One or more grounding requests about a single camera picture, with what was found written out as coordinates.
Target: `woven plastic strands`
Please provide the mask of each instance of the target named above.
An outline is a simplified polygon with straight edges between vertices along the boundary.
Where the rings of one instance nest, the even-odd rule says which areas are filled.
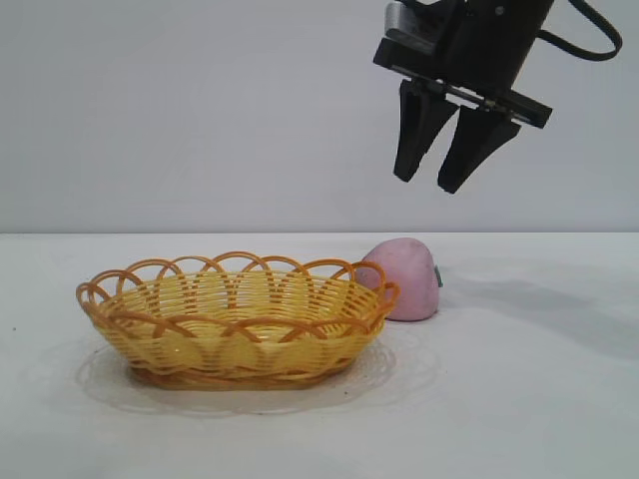
[[[248,264],[226,270],[227,260]],[[360,268],[378,273],[378,288],[356,282]],[[381,332],[399,290],[370,262],[233,251],[145,259],[76,294],[137,379],[206,390],[305,387],[344,370]]]

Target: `black cable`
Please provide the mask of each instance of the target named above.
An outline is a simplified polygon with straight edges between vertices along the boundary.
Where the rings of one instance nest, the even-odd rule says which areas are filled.
[[[550,33],[547,30],[540,30],[537,37],[544,40],[557,48],[560,48],[564,52],[574,55],[575,57],[583,60],[589,60],[591,62],[603,62],[610,60],[617,56],[619,50],[623,45],[623,39],[619,32],[612,26],[608,20],[606,20],[599,12],[588,5],[584,0],[568,0],[570,4],[575,7],[581,14],[583,14],[588,20],[590,20],[599,30],[601,30],[615,46],[614,50],[606,53],[597,53],[579,48],[572,43],[567,42],[561,37],[558,37],[554,33]]]

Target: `white wall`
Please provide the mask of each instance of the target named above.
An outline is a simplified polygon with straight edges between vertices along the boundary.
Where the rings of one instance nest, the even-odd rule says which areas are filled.
[[[639,230],[636,2],[593,0],[617,60],[538,42],[516,89],[555,109],[455,196],[454,122],[392,175],[386,0],[0,0],[0,232]],[[547,27],[608,41],[565,0]]]

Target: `basket rim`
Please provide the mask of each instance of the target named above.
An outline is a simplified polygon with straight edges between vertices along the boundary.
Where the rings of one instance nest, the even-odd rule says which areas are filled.
[[[247,259],[249,261],[249,264],[247,264],[242,269],[232,270],[226,270],[221,265],[221,262],[226,259],[238,257]],[[199,270],[182,270],[182,268],[180,267],[180,263],[193,259],[199,261],[202,264],[202,267]],[[270,266],[270,263],[272,262],[287,263],[291,265],[293,269],[290,271],[285,271],[279,268],[272,269]],[[136,271],[142,270],[145,267],[157,268],[158,266],[161,268],[161,270],[154,279],[142,280],[136,275]],[[311,271],[315,267],[320,266],[336,266],[338,268],[338,271],[331,276],[325,274],[311,274]],[[356,281],[356,272],[362,268],[373,269],[378,274],[379,286],[377,288],[371,289]],[[171,271],[173,274],[167,276],[167,273],[169,271]],[[394,308],[396,299],[399,296],[399,287],[392,282],[386,282],[384,270],[375,262],[357,261],[351,263],[339,258],[324,258],[312,260],[306,263],[300,263],[295,259],[282,255],[257,256],[256,254],[247,251],[230,251],[213,258],[188,255],[180,256],[173,260],[167,260],[154,257],[136,261],[124,269],[107,269],[96,274],[91,280],[79,284],[76,288],[76,298],[84,312],[95,323],[96,321],[101,322],[101,320],[108,320],[103,312],[105,305],[112,302],[114,298],[121,297],[122,295],[129,292],[134,292],[141,286],[153,286],[154,284],[161,283],[163,280],[172,278],[175,278],[173,280],[179,280],[181,277],[193,276],[194,274],[197,275],[198,273],[202,272],[217,273],[222,276],[227,274],[231,277],[237,278],[242,273],[260,271],[263,273],[283,273],[284,278],[288,277],[291,274],[302,274],[310,279],[336,279],[347,283],[352,283],[352,285],[356,286],[357,288],[371,291],[376,294],[377,307],[373,309],[370,314],[374,314],[378,317],[385,317]],[[115,278],[117,280],[115,294],[110,294],[101,285],[103,281],[112,278]],[[133,284],[132,288],[124,289],[125,283],[127,281]],[[119,313],[125,315],[134,315],[138,319],[144,321],[158,321],[158,318],[149,313],[140,313],[127,310],[121,310],[119,311]],[[186,330],[179,327],[179,323],[185,320],[183,316],[183,314],[177,314],[171,317],[164,317],[161,320],[162,324],[158,323],[157,326],[162,330],[165,330],[165,328],[174,329],[176,332],[188,336],[188,334],[185,334]],[[199,316],[197,314],[190,315],[190,320],[198,320],[198,318]]]

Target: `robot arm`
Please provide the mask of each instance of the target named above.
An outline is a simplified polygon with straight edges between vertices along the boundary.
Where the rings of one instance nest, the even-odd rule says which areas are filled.
[[[590,61],[622,47],[615,28],[583,0],[569,0],[613,42],[593,53],[542,30],[554,0],[417,0],[386,7],[385,37],[373,62],[406,77],[399,89],[401,121],[394,173],[409,182],[421,158],[459,110],[457,129],[438,184],[456,193],[521,124],[543,129],[552,110],[512,90],[536,38]],[[473,104],[457,106],[449,97]]]

